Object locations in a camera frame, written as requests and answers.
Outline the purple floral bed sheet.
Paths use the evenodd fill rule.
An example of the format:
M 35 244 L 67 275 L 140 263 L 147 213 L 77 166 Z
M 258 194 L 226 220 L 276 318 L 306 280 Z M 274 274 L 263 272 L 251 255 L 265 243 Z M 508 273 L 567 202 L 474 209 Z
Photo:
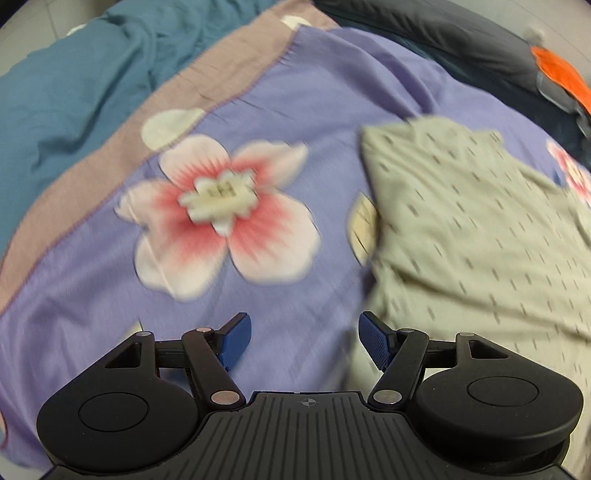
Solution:
M 369 391 L 356 334 L 380 220 L 368 126 L 494 130 L 590 210 L 590 179 L 540 126 L 387 38 L 284 1 L 157 88 L 35 200 L 1 263 L 1 453 L 46 470 L 36 417 L 133 333 L 252 316 L 245 393 Z

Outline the cream polka dot shirt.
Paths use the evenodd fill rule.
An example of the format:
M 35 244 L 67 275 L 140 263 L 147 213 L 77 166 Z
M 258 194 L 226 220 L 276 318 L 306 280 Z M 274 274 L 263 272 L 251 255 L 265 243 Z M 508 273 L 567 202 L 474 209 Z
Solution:
M 590 390 L 590 210 L 494 130 L 368 126 L 380 227 L 367 309 L 438 340 L 473 332 Z

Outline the teal blanket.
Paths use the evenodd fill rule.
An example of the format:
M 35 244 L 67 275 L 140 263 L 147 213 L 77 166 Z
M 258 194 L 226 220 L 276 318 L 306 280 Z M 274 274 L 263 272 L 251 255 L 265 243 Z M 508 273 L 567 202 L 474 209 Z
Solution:
M 270 1 L 121 1 L 1 78 L 1 244 L 62 173 Z

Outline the orange cloth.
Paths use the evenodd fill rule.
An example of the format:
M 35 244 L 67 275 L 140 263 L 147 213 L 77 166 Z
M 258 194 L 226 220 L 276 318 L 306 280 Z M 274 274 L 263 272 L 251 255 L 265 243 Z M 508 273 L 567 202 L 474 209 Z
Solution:
M 590 87 L 568 61 L 539 46 L 531 47 L 539 73 L 539 92 L 567 113 L 590 114 Z

